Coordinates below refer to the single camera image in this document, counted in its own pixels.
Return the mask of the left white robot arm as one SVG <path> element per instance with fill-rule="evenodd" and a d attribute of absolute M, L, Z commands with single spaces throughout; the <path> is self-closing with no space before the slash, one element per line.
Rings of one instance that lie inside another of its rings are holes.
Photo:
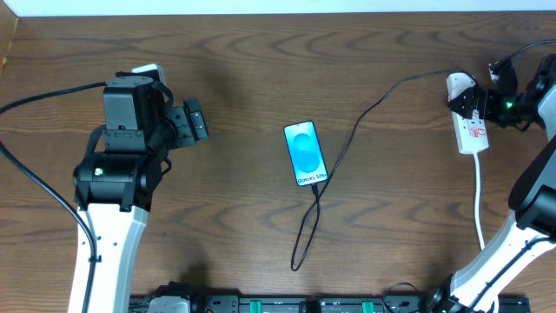
<path fill-rule="evenodd" d="M 78 231 L 71 312 L 125 312 L 136 254 L 170 150 L 209 137 L 197 98 L 173 104 L 162 67 L 116 73 L 103 90 L 105 124 L 76 166 Z"/>

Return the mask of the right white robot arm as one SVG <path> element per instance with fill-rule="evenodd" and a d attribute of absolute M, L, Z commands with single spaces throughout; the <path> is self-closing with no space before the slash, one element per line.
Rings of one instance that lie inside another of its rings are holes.
<path fill-rule="evenodd" d="M 499 293 L 535 258 L 555 247 L 555 56 L 544 57 L 523 93 L 511 57 L 489 67 L 493 89 L 447 79 L 447 107 L 464 119 L 478 117 L 526 131 L 533 123 L 548 143 L 516 181 L 509 215 L 492 240 L 466 267 L 449 276 L 426 312 L 488 312 Z"/>

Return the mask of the blue Galaxy smartphone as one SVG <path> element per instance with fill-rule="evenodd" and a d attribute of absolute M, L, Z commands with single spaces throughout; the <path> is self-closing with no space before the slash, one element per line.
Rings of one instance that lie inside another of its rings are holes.
<path fill-rule="evenodd" d="M 328 169 L 314 122 L 287 125 L 283 133 L 296 184 L 304 187 L 327 181 Z"/>

